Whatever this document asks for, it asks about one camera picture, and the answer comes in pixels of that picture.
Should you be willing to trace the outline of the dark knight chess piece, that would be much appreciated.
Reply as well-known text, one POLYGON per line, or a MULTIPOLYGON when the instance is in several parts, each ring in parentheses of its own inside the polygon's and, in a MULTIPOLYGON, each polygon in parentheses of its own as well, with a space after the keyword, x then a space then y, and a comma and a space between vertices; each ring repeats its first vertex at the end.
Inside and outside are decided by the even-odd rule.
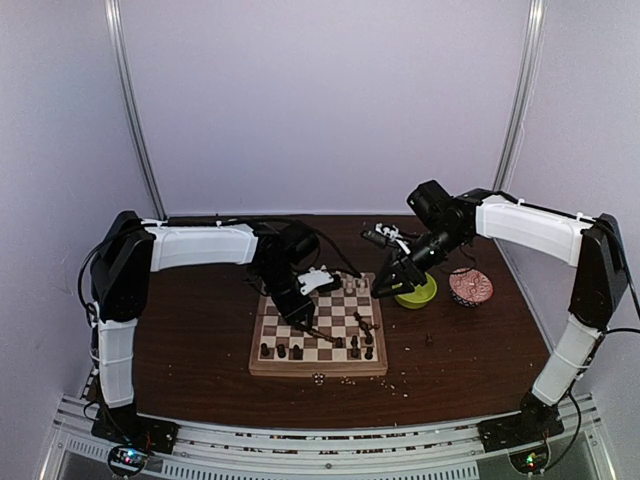
POLYGON ((352 359, 359 359, 361 356, 361 347, 358 335, 353 335, 351 337, 351 349, 349 355, 352 359))

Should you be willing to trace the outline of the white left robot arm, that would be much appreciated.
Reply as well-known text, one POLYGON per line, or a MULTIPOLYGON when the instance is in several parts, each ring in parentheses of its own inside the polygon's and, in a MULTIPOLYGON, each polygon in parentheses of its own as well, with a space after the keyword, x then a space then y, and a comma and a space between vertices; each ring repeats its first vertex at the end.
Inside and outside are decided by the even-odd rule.
POLYGON ((98 370, 95 434, 123 444, 151 434, 137 412, 134 353, 136 328, 148 308, 155 273, 202 265, 244 266, 280 317, 308 330, 316 309, 313 292, 334 287, 338 279, 324 267, 301 270, 301 262, 317 247, 317 234, 297 221, 276 227, 257 218, 157 220, 133 210, 120 212, 82 271, 90 277, 90 295, 82 303, 98 370))

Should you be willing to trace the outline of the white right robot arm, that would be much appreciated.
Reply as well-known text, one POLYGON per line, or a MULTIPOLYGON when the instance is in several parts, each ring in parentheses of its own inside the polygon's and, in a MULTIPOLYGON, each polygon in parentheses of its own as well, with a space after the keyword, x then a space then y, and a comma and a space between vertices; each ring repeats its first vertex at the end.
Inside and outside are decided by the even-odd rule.
POLYGON ((566 321, 518 413, 502 428, 526 442, 553 431, 559 402, 591 366, 632 288, 617 219, 560 212, 483 188, 454 196, 435 180, 420 184, 407 203, 424 228, 422 234, 408 238, 388 225, 361 234, 390 251, 371 287, 376 298, 425 285, 427 271, 477 238, 534 251, 566 270, 566 321))

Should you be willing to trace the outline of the row of white chess pieces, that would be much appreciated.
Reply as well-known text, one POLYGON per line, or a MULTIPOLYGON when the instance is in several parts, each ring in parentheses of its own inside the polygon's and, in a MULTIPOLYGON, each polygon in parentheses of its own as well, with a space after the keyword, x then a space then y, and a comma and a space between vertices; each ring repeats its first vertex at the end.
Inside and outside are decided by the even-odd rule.
POLYGON ((370 295, 371 284, 375 278, 373 273, 363 273, 355 278, 347 273, 340 273, 341 286, 331 291, 332 297, 367 297, 370 295))

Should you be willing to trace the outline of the wooden chess board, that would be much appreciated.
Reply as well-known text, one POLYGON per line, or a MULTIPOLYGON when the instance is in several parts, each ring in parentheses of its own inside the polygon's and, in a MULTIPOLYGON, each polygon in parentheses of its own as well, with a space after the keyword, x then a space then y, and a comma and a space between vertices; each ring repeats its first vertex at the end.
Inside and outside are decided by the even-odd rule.
MULTIPOLYGON (((380 302, 370 295, 367 297, 332 297, 330 292, 311 293, 311 299, 315 303, 313 326, 308 332, 310 335, 324 337, 334 343, 332 337, 326 337, 314 329, 314 320, 319 316, 346 316, 357 312, 371 315, 382 325, 382 333, 385 333, 381 313, 380 302)), ((280 359, 276 354, 276 341, 282 339, 292 330, 298 330, 288 325, 279 315, 279 312, 269 297, 261 297, 257 307, 251 350, 249 354, 248 370, 251 375, 259 377, 376 377, 384 376, 388 371, 388 355, 383 361, 373 363, 365 362, 339 362, 339 363, 306 363, 280 359), (263 358, 260 355, 260 345, 266 343, 270 348, 270 355, 263 358)))

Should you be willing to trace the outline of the pile of dark chess pieces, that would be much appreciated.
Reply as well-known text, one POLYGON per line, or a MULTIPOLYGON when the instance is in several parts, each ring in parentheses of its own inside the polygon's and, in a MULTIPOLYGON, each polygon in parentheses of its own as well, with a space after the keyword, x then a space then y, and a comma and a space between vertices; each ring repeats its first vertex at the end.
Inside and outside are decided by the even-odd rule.
POLYGON ((282 339, 276 341, 277 344, 284 344, 286 347, 286 360, 306 363, 339 363, 339 362, 365 362, 373 363, 383 361, 386 358, 384 334, 382 325, 371 315, 357 312, 346 316, 319 316, 314 320, 314 329, 326 337, 332 337, 332 343, 324 337, 310 335, 308 332, 292 330, 282 339), (370 346, 365 344, 365 336, 371 333, 374 343, 370 346), (351 337, 359 336, 361 356, 359 359, 352 359, 349 355, 351 349, 351 337), (374 359, 364 358, 367 347, 374 349, 374 359))

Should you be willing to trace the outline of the red patterned bowl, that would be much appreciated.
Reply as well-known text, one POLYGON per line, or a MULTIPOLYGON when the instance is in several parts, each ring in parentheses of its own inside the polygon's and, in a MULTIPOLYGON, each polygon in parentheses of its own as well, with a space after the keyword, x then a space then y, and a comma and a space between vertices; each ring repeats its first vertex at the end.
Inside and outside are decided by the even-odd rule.
POLYGON ((477 269, 460 268, 449 275, 449 290, 453 300, 468 308, 479 307, 494 294, 489 278, 477 269))

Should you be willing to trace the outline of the lime green bowl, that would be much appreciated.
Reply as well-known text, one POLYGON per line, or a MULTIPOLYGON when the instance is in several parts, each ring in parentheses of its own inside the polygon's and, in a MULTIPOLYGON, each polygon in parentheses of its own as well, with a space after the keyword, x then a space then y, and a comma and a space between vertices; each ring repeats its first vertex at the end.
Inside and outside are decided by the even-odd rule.
POLYGON ((427 283, 425 285, 418 285, 412 292, 401 294, 399 289, 400 284, 393 285, 393 291, 395 293, 394 299, 401 307, 416 310, 425 307, 431 300, 433 300, 438 291, 437 283, 435 279, 429 274, 425 274, 427 283))

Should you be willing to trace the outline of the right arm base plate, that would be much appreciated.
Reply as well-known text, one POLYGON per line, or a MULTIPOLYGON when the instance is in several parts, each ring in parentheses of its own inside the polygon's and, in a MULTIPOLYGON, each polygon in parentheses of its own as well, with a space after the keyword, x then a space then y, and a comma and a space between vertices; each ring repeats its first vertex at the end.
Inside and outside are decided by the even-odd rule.
POLYGON ((565 431, 563 422, 559 419, 534 425, 527 423, 521 413, 481 421, 477 429, 486 453, 539 442, 565 431))

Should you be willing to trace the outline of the aluminium front frame rail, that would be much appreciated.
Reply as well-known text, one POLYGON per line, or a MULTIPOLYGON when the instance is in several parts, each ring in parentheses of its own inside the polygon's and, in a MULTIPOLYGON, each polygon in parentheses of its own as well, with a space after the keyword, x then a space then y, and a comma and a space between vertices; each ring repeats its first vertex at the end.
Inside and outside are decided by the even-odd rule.
POLYGON ((142 479, 520 479, 527 453, 549 448, 545 479, 615 479, 605 431, 588 395, 560 407, 564 432, 489 451, 472 418, 346 430, 234 427, 180 421, 170 453, 155 453, 142 479))

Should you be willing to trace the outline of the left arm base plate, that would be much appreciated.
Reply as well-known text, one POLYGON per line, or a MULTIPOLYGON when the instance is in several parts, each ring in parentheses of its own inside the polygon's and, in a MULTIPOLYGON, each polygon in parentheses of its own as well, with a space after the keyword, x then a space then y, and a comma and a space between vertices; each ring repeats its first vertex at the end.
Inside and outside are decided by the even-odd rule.
POLYGON ((138 450, 171 454, 177 439, 179 426, 170 421, 138 417, 132 427, 119 424, 114 426, 106 418, 93 422, 91 434, 94 437, 117 444, 133 446, 138 450))

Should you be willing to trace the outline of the left aluminium corner post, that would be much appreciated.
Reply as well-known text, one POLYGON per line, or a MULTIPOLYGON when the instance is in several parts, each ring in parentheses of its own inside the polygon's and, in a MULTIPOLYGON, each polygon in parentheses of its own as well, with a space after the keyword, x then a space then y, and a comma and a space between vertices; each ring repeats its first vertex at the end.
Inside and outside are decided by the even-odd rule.
POLYGON ((104 7, 107 29, 118 71, 126 122, 130 132, 135 157, 141 171, 142 181, 151 200, 156 217, 166 219, 167 212, 156 175, 153 170, 151 158, 149 156, 139 108, 136 101, 122 23, 121 2, 118 0, 106 0, 104 2, 104 7))

